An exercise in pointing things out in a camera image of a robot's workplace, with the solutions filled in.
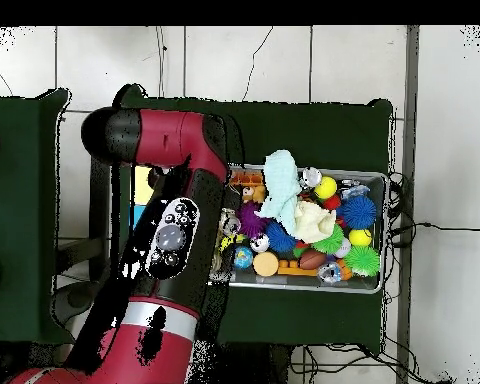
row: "dark green table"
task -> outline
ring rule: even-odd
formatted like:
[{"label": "dark green table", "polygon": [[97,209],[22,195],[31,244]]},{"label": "dark green table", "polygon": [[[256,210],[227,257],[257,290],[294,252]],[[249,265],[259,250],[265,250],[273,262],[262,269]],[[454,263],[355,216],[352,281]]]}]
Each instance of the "dark green table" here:
[{"label": "dark green table", "polygon": [[50,315],[55,135],[67,90],[0,98],[0,341],[70,343]]},{"label": "dark green table", "polygon": [[[222,116],[231,163],[243,161],[237,143],[240,137],[248,164],[263,164],[265,156],[288,149],[301,167],[388,171],[392,106],[387,100],[346,105],[157,99],[147,98],[133,85],[121,90],[116,101],[123,107]],[[210,289],[208,297],[213,296]],[[381,301],[381,292],[361,295],[232,287],[218,337],[228,343],[361,343],[378,353]]]}]

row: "light blue cloth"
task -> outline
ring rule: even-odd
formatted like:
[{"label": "light blue cloth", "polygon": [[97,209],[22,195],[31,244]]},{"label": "light blue cloth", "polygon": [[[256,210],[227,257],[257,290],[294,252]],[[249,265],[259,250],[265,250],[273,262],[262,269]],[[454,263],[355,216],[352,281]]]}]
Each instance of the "light blue cloth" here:
[{"label": "light blue cloth", "polygon": [[293,236],[297,194],[302,190],[298,182],[297,165],[288,150],[277,150],[265,159],[263,167],[268,197],[259,212],[261,218],[275,218]]}]

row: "metal tray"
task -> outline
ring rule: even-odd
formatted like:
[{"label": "metal tray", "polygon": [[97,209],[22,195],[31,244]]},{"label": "metal tray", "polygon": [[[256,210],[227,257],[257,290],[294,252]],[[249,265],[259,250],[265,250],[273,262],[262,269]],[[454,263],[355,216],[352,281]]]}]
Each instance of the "metal tray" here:
[{"label": "metal tray", "polygon": [[[245,168],[232,166],[231,170],[262,170],[261,165],[245,165]],[[375,277],[353,276],[347,281],[340,281],[334,285],[321,285],[316,277],[274,275],[262,277],[257,275],[252,267],[247,270],[220,270],[210,275],[212,281],[224,281],[225,274],[231,274],[229,285],[231,287],[251,287],[278,290],[306,290],[336,293],[377,293],[383,284],[386,264],[386,240],[389,229],[387,210],[389,206],[389,179],[386,175],[378,172],[356,172],[320,169],[323,175],[328,175],[335,180],[355,179],[366,185],[370,192],[368,197],[376,205],[377,218],[370,229],[373,235],[372,247],[380,254],[380,270]]]}]

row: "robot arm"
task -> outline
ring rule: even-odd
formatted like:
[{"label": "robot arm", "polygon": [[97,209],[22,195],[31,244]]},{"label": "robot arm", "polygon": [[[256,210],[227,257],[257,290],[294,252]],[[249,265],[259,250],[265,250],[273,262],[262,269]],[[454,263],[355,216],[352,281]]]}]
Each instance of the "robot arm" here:
[{"label": "robot arm", "polygon": [[220,119],[104,108],[82,125],[105,163],[172,168],[96,297],[64,368],[6,384],[184,384],[228,174]]}]

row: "green spiky ball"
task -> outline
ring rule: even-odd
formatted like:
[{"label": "green spiky ball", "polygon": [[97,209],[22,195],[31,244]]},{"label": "green spiky ball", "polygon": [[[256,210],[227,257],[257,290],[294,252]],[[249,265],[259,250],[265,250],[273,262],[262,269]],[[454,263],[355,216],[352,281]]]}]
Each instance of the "green spiky ball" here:
[{"label": "green spiky ball", "polygon": [[343,230],[338,224],[334,224],[334,229],[330,237],[317,241],[311,246],[319,252],[333,254],[341,247],[343,238]]},{"label": "green spiky ball", "polygon": [[379,272],[380,256],[373,247],[352,246],[345,256],[345,263],[355,274],[374,277]]},{"label": "green spiky ball", "polygon": [[308,250],[307,247],[294,247],[293,256],[299,259],[306,250]]}]

